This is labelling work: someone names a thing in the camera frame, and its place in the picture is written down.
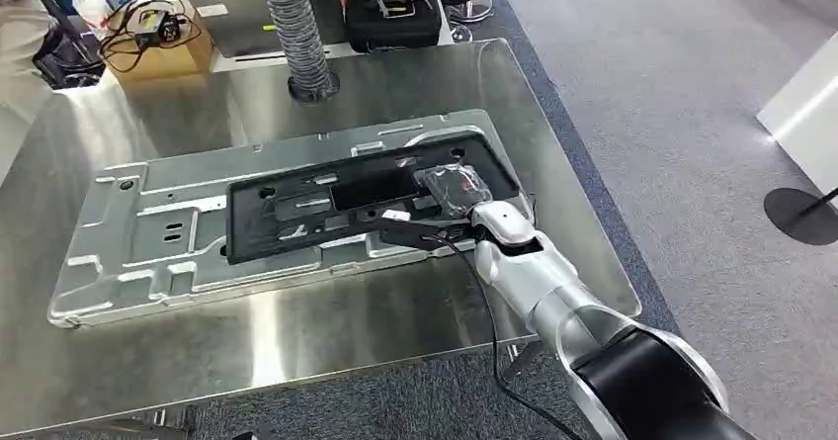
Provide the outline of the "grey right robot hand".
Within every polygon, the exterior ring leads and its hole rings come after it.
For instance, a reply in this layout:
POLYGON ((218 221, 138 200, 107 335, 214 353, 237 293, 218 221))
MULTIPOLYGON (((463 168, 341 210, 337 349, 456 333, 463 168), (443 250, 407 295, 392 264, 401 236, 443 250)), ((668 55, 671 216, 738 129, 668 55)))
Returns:
POLYGON ((494 201, 488 185, 469 165, 452 163, 419 169, 413 172, 413 178, 453 219, 466 218, 478 205, 494 201))

